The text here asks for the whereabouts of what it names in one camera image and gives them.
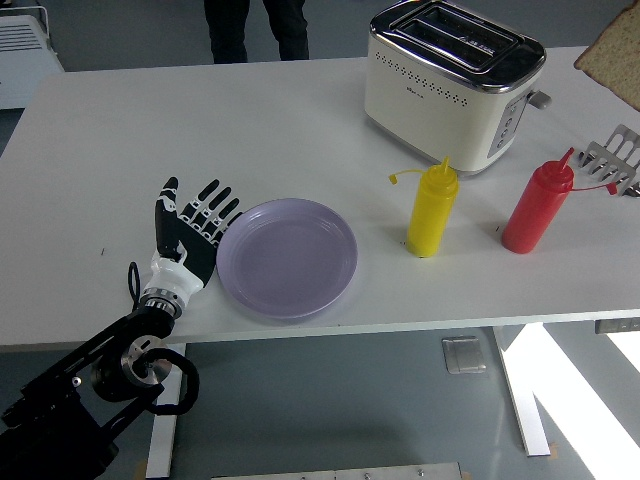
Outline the black-white robot left hand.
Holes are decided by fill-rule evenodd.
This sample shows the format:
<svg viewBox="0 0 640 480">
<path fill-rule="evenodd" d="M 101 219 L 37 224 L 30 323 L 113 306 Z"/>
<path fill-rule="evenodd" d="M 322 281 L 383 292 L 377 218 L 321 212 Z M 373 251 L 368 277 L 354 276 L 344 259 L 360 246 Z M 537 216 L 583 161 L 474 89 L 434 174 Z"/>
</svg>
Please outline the black-white robot left hand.
<svg viewBox="0 0 640 480">
<path fill-rule="evenodd" d="M 183 208 L 176 204 L 175 177 L 162 187 L 154 207 L 156 251 L 145 296 L 164 293 L 183 306 L 211 279 L 223 234 L 241 214 L 229 186 L 212 180 Z"/>
</svg>

